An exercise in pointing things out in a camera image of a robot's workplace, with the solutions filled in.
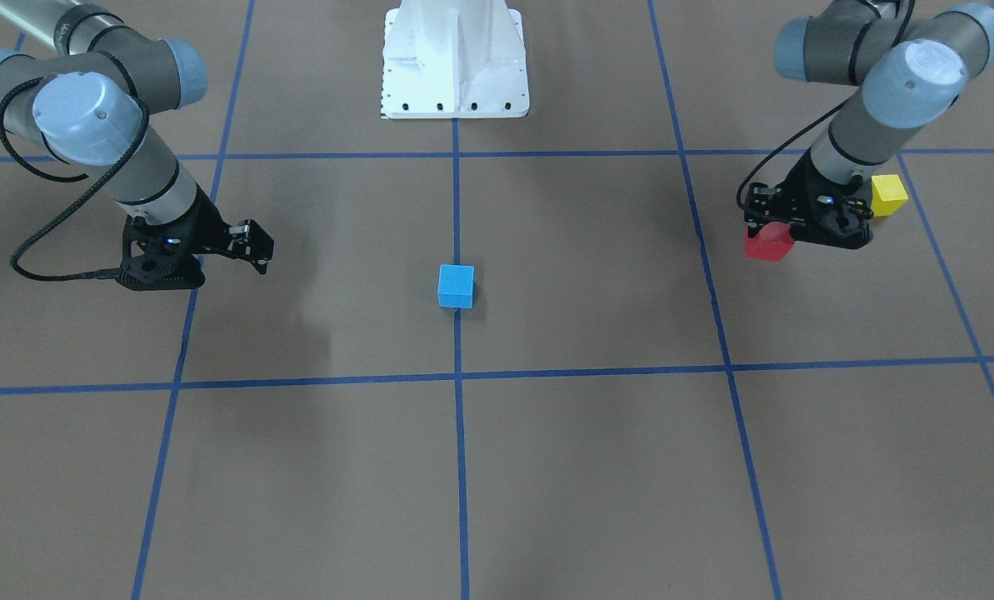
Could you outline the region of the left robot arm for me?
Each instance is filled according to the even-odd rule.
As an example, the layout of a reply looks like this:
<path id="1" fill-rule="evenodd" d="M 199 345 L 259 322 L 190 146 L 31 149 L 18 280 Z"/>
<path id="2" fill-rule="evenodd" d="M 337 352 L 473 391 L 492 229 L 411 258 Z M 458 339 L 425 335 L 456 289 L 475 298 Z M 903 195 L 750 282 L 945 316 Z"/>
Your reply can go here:
<path id="1" fill-rule="evenodd" d="M 859 249 L 872 239 L 872 176 L 952 107 L 994 61 L 994 8 L 965 2 L 916 19 L 911 1 L 832 1 L 788 22 L 778 75 L 851 85 L 824 132 L 778 185 L 742 182 L 748 238 L 785 229 L 795 242 Z"/>

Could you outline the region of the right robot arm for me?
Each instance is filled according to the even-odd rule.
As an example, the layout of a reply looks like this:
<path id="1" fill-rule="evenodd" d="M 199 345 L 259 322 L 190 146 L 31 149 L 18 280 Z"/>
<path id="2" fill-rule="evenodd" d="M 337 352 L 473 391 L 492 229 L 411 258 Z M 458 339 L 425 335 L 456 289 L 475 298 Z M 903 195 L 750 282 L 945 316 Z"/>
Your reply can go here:
<path id="1" fill-rule="evenodd" d="M 89 187 L 13 252 L 10 266 L 33 281 L 22 256 L 90 198 L 106 193 L 126 213 L 115 268 L 63 274 L 113 280 L 132 290 L 196 289 L 200 255 L 250 263 L 267 273 L 273 239 L 253 220 L 227 224 L 150 123 L 199 102 L 208 73 L 182 39 L 152 39 L 100 5 L 0 1 L 0 16 L 52 47 L 34 58 L 0 49 L 0 141 L 22 168 L 56 183 Z"/>

